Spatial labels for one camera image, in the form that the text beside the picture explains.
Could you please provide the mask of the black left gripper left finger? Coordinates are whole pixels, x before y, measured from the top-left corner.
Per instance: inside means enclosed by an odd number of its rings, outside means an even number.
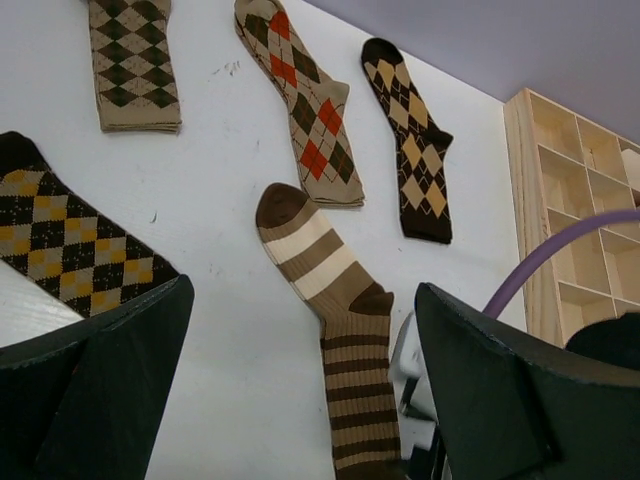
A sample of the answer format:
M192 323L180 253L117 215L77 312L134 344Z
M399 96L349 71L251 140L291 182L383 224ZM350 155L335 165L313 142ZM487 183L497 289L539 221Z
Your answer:
M186 275L1 350L4 479L145 477L187 333Z

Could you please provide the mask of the brown tan striped sock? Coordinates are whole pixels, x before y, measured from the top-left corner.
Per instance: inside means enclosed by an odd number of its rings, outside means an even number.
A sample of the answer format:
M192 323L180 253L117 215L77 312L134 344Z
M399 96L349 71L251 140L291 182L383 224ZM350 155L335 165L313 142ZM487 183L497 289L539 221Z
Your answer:
M321 324L336 478L404 478L389 380L393 293L373 279L316 203L296 187L268 186L256 225L267 255Z

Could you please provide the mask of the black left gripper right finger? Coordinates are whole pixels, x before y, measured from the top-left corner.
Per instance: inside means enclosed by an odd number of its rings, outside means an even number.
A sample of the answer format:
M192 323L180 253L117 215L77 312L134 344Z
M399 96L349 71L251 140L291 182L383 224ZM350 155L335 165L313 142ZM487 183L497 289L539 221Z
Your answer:
M638 478L637 368L551 345L431 283L415 313L453 478Z

